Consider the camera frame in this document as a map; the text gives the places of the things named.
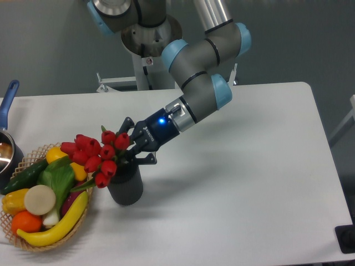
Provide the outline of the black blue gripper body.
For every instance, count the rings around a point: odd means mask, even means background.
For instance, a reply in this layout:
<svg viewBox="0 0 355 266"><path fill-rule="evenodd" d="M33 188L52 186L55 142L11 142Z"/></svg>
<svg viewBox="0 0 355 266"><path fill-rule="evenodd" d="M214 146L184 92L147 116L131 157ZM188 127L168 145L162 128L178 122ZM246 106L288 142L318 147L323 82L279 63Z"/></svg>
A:
<svg viewBox="0 0 355 266"><path fill-rule="evenodd" d="M156 152L162 145L180 134L165 109L160 109L136 123L132 140L133 152Z"/></svg>

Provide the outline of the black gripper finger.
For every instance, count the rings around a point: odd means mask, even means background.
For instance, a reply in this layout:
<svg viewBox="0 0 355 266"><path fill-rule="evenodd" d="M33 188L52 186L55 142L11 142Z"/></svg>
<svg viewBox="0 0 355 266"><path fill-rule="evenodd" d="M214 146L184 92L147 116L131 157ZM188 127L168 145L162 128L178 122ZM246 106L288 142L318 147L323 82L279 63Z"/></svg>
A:
<svg viewBox="0 0 355 266"><path fill-rule="evenodd" d="M132 148L126 152L126 160L137 165L156 165L156 152L148 152L145 157L137 157L138 151Z"/></svg>
<svg viewBox="0 0 355 266"><path fill-rule="evenodd" d="M129 130L133 129L135 127L135 122L132 120L130 117L126 117L118 130L118 135L121 135L123 133L128 133Z"/></svg>

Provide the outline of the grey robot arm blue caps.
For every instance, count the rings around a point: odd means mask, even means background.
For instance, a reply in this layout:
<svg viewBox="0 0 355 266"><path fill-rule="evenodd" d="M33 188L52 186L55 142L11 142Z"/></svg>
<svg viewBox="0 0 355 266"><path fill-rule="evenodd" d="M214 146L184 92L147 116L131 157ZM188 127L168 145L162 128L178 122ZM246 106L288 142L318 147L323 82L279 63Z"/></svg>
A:
<svg viewBox="0 0 355 266"><path fill-rule="evenodd" d="M138 164L154 164L154 153L181 132L194 126L232 99L234 79L208 70L249 50L251 35L235 23L223 1L195 1L205 31L204 40L190 45L179 22L166 12L165 1L89 1L87 7L105 34L120 33L131 54L138 90L178 87L182 96L139 122L126 119L133 147L127 161L146 152Z"/></svg>

